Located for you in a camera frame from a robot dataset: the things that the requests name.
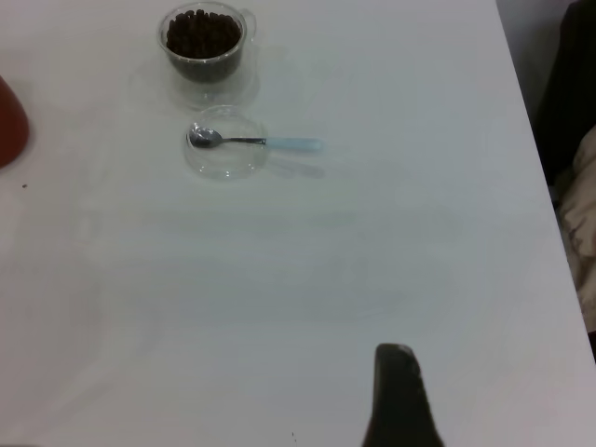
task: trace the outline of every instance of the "red object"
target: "red object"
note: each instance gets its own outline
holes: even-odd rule
[[[27,115],[19,99],[0,77],[0,168],[19,156],[28,139]]]

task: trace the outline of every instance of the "beige fabric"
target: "beige fabric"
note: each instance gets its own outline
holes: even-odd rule
[[[575,179],[562,200],[563,245],[589,332],[596,331],[596,127],[574,159]]]

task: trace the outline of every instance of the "spoon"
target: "spoon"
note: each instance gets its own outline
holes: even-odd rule
[[[224,138],[216,130],[202,128],[197,123],[191,125],[186,139],[197,149],[214,149],[225,142],[245,142],[303,152],[317,152],[323,148],[323,142],[315,138]]]

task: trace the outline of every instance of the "white table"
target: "white table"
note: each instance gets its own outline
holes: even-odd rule
[[[494,3],[233,4],[259,21],[247,113],[328,148],[232,183],[187,167],[193,114],[156,76],[175,2],[0,4],[34,127],[0,173],[0,442],[359,445],[386,342],[416,352],[447,445],[592,445],[596,369]]]

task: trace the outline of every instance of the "clear glass bowl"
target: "clear glass bowl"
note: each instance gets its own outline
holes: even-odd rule
[[[215,129],[224,137],[264,138],[263,125],[244,116],[238,107],[216,105],[196,117],[199,126]],[[213,180],[246,178],[263,166],[267,151],[259,144],[227,142],[215,149],[197,149],[186,136],[184,155],[201,177]]]
[[[176,16],[187,11],[197,11],[202,9],[207,13],[224,14],[234,19],[241,31],[240,40],[237,44],[221,56],[210,59],[192,59],[180,56],[171,51],[168,46],[168,30],[171,20]],[[256,19],[247,9],[238,11],[233,7],[217,2],[198,2],[189,3],[176,7],[161,21],[157,30],[157,42],[166,53],[169,62],[176,71],[189,81],[198,84],[213,84],[225,80],[233,74],[242,59],[244,44],[247,40],[251,41],[256,33]]]

